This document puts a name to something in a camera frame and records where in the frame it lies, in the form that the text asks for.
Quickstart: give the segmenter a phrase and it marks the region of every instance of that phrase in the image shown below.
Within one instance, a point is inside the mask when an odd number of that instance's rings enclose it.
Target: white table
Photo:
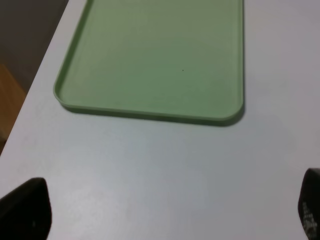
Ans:
[[[49,239],[304,240],[320,167],[320,1],[245,0],[246,113],[214,127],[74,114],[53,84],[85,0],[70,0],[0,158],[0,196],[44,177]]]

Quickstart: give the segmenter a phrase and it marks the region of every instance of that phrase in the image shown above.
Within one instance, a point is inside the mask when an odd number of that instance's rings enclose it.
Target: green tray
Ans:
[[[73,112],[232,121],[243,22],[243,0],[88,0],[54,95]]]

